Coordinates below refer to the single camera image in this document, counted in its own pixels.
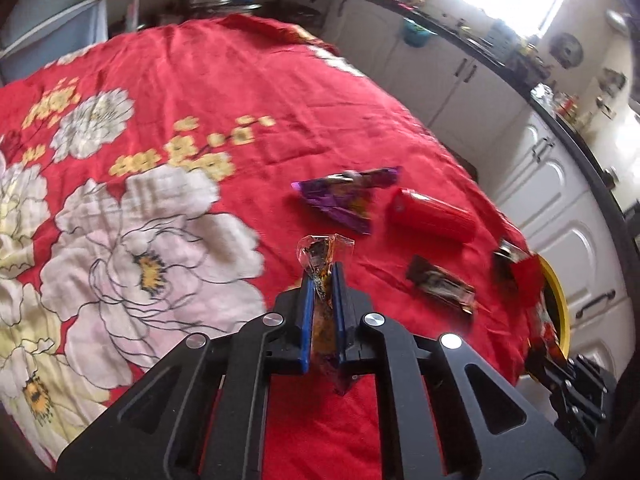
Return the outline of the yellow purple snack wrapper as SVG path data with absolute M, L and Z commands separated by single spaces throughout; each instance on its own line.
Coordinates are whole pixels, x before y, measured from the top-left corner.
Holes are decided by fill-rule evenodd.
M 346 263 L 354 251 L 355 241 L 341 234 L 307 235 L 296 247 L 297 260 L 306 278 L 314 285 L 311 315 L 310 357 L 326 378 L 333 382 L 336 394 L 344 396 L 357 379 L 340 364 L 338 331 L 338 292 L 334 290 L 334 264 Z

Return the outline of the dark brown candy wrapper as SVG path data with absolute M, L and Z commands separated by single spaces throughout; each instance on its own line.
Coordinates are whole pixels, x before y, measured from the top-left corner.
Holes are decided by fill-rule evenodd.
M 409 263 L 406 278 L 427 296 L 467 316 L 474 315 L 475 288 L 440 266 L 415 255 Z

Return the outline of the red cylindrical can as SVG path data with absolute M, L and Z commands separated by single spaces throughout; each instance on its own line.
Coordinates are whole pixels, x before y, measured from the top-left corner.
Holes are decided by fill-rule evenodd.
M 398 226 L 461 244 L 469 243 L 477 231 L 477 222 L 466 209 L 408 188 L 395 192 L 390 218 Z

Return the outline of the yellow rimmed trash bin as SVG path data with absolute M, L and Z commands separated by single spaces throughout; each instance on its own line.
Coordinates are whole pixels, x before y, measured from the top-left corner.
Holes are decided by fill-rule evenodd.
M 544 279 L 534 314 L 534 335 L 551 351 L 552 356 L 570 356 L 570 310 L 561 282 L 550 263 L 538 256 Z

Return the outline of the white kitchen base cabinets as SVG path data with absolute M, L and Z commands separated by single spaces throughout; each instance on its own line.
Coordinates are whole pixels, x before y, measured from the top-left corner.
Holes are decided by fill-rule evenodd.
M 441 36 L 402 40 L 405 18 L 332 0 L 323 36 L 477 174 L 480 188 L 555 270 L 570 348 L 615 374 L 636 348 L 639 265 L 625 268 L 575 159 L 514 90 Z

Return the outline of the black kitchen countertop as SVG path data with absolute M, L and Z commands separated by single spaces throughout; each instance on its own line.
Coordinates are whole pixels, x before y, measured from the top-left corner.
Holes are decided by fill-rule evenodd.
M 488 54 L 483 53 L 479 47 L 474 47 L 469 39 L 464 39 L 451 27 L 440 24 L 434 18 L 430 18 L 426 13 L 416 10 L 407 3 L 399 0 L 364 0 L 382 6 L 383 9 L 401 15 L 403 18 L 413 20 L 441 36 L 446 41 L 460 48 L 465 53 L 471 55 L 474 61 L 488 68 L 491 73 L 498 76 L 512 90 L 514 90 L 525 102 L 533 107 L 533 110 L 541 114 L 541 118 L 551 128 L 552 132 L 563 143 L 567 151 L 575 159 L 575 162 L 586 178 L 591 193 L 603 214 L 604 221 L 608 227 L 608 232 L 612 236 L 612 241 L 616 249 L 618 260 L 625 268 L 638 266 L 639 249 L 628 230 L 627 219 L 623 209 L 617 203 L 609 184 L 613 183 L 610 177 L 605 175 L 604 168 L 597 161 L 597 157 L 588 148 L 587 142 L 579 135 L 575 128 L 559 114 L 553 107 L 553 102 L 545 103 L 535 96 L 535 89 L 528 88 L 521 82 L 512 70 L 500 65 Z

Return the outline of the purple crumpled snack wrapper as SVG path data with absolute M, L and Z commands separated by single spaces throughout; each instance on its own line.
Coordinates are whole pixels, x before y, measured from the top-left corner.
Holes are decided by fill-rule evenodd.
M 310 206 L 332 220 L 363 235 L 372 230 L 369 212 L 376 188 L 390 188 L 398 183 L 401 166 L 345 170 L 321 178 L 294 181 L 291 186 Z

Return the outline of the red floral tablecloth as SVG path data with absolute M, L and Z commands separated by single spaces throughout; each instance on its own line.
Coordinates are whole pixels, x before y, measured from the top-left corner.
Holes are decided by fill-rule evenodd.
M 116 37 L 1 90 L 1 404 L 44 469 L 190 333 L 231 334 L 302 277 L 295 248 L 340 226 L 291 184 L 401 166 L 469 211 L 458 245 L 393 226 L 374 192 L 346 278 L 427 337 L 459 333 L 508 382 L 532 300 L 499 281 L 523 243 L 392 96 L 296 26 L 190 21 Z M 467 316 L 406 278 L 418 255 L 475 288 Z

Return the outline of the teal hanging basket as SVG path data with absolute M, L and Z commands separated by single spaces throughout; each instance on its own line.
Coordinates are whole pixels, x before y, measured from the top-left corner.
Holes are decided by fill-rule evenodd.
M 402 22 L 402 40 L 409 47 L 423 48 L 436 36 L 436 32 L 410 20 L 410 18 L 405 18 Z

